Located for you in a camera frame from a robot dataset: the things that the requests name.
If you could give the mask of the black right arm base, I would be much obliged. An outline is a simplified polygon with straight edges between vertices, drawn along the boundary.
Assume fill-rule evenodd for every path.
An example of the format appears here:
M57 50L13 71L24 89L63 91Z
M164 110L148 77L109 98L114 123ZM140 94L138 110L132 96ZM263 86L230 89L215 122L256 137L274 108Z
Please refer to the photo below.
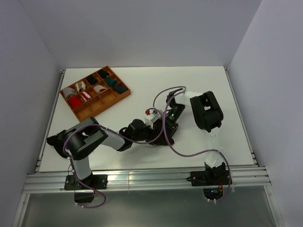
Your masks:
M218 201L224 196L224 186L228 189L232 185L232 178L228 170L211 170L192 171L190 176L186 178L191 186L211 186L211 188L203 189L204 196L210 201Z

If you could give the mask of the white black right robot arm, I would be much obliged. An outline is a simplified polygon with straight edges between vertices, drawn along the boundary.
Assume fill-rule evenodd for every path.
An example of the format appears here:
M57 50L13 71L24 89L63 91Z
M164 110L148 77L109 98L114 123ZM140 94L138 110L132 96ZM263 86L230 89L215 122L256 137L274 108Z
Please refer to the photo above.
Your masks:
M194 157L204 153L207 154L205 157L204 182L216 184L223 179L231 182L230 166L220 150L208 148L192 155L183 155L173 148L166 127L168 125L171 126L172 123L177 121L186 106L191 107L195 123L199 129L206 131L213 138L218 136L223 121L223 112L214 93L212 91L195 93L180 88L169 92L166 99L164 111L167 111L168 107L170 107L170 110L168 115L162 118L162 128L167 144L181 157Z

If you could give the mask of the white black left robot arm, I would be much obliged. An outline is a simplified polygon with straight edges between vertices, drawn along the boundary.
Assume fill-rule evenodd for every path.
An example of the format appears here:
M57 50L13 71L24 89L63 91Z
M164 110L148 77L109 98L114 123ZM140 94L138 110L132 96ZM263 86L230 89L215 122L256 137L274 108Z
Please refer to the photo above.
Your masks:
M90 117L74 127L63 130L58 135L63 143L63 153L71 158L76 174L75 183L82 189L95 185L94 176L89 165L89 155L100 145L116 151L129 149L134 142L151 141L152 128L142 120L133 120L128 127L118 133L102 129L94 117Z

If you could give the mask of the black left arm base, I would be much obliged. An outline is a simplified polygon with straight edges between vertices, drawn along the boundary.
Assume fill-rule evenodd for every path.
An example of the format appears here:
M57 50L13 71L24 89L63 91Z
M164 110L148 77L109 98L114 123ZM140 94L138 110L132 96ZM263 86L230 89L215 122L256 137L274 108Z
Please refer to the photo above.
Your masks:
M83 184L93 189L107 188L107 175L93 175L91 174L86 179L81 180ZM76 192L80 190L88 190L83 184L74 177L74 175L67 175L64 184L65 191L74 191L74 201L80 204L91 203L95 197L95 192Z

